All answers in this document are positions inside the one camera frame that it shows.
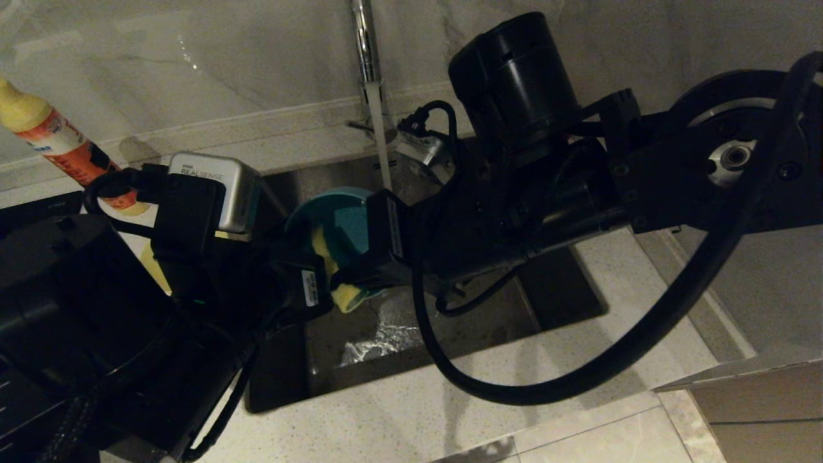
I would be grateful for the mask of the running water stream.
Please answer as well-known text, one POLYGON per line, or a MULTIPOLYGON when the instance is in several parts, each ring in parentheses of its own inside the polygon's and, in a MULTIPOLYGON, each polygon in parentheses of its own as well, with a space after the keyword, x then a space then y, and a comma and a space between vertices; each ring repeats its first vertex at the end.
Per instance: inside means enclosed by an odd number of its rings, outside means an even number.
POLYGON ((393 179, 389 167, 388 147, 386 140, 386 125, 383 117, 383 108, 379 82, 365 82, 365 92, 368 100, 368 110, 374 130, 374 141, 379 159, 380 176, 383 188, 393 190, 393 179))

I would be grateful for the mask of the blue plastic bowl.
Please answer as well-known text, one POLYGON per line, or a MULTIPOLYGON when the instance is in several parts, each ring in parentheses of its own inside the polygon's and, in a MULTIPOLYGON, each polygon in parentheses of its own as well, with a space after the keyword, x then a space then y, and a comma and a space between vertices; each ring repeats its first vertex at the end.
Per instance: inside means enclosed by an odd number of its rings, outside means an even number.
MULTIPOLYGON (((285 224, 286 248, 314 252, 312 229, 321 226, 329 241, 332 257, 338 262, 343 250, 368 251, 366 200, 370 191, 344 186, 332 188, 301 203, 285 224)), ((380 290, 367 290, 368 299, 380 290)))

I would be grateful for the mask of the green yellow sponge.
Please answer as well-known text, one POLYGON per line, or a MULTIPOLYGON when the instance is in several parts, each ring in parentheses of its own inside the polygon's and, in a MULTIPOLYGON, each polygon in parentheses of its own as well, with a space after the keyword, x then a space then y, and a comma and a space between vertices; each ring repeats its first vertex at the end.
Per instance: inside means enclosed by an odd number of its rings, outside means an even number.
MULTIPOLYGON (((332 275, 334 275, 340 267, 338 266, 338 261, 332 257, 329 241, 321 226, 312 229, 311 245, 315 254, 323 258, 327 282, 329 283, 329 287, 331 287, 332 275)), ((362 302, 368 299, 367 290, 353 284, 340 284, 338 287, 330 289, 330 291, 333 302, 343 314, 352 313, 362 302)))

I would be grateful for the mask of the orange detergent bottle yellow cap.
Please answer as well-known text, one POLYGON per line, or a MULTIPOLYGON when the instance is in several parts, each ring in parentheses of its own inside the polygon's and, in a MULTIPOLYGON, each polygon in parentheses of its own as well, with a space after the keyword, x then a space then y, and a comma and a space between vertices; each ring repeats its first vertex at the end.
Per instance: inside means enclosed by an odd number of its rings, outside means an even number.
POLYGON ((82 187, 121 167, 47 100, 0 77, 0 125, 82 187))

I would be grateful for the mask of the stainless steel sink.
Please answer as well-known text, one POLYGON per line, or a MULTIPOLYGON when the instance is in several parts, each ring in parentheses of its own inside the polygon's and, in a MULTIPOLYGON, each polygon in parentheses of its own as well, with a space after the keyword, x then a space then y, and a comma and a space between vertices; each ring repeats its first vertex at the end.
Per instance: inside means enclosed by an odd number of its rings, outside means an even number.
MULTIPOLYGON (((294 210, 331 188, 371 192, 383 184, 376 156, 330 162, 267 176, 267 185, 294 210)), ((605 314, 593 281, 571 248, 531 261, 499 293, 471 313, 430 320, 453 357, 605 314)), ((277 334, 262 349, 244 398, 250 413, 430 365, 408 287, 391 288, 355 311, 338 309, 277 334)))

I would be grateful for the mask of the black induction cooktop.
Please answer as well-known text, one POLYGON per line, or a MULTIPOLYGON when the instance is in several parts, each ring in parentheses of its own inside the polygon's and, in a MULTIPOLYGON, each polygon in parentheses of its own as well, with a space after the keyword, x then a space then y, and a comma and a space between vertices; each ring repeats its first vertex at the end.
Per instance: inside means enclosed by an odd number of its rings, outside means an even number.
POLYGON ((80 213, 83 199, 84 193, 75 191, 2 208, 0 209, 0 228, 4 230, 23 228, 31 223, 49 219, 49 217, 80 213))

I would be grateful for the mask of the chrome faucet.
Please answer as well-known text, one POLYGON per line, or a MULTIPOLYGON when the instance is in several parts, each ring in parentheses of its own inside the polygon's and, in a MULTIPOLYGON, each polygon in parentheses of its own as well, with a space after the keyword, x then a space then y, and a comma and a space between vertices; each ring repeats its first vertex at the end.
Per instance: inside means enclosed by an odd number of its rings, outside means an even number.
POLYGON ((383 134, 386 143, 393 143, 397 137, 397 129, 388 111, 385 91, 383 90, 383 73, 379 56, 376 23, 374 21, 371 0, 347 0, 352 12, 352 25, 356 45, 358 62, 359 103, 361 103, 362 119, 348 121, 350 128, 358 129, 374 140, 373 116, 370 113, 368 92, 366 88, 374 84, 378 88, 380 111, 383 117, 383 134))

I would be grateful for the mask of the yellow plastic bowl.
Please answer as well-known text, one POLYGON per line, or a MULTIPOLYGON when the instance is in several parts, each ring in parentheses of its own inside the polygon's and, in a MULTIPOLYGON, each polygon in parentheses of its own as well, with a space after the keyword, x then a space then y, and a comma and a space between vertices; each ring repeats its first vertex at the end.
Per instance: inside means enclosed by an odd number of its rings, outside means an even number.
POLYGON ((152 276, 154 281, 159 285, 164 293, 170 296, 172 294, 170 284, 168 284, 167 277, 163 273, 159 262, 155 259, 150 243, 146 243, 146 245, 142 248, 139 260, 141 261, 142 266, 147 270, 149 275, 152 276))

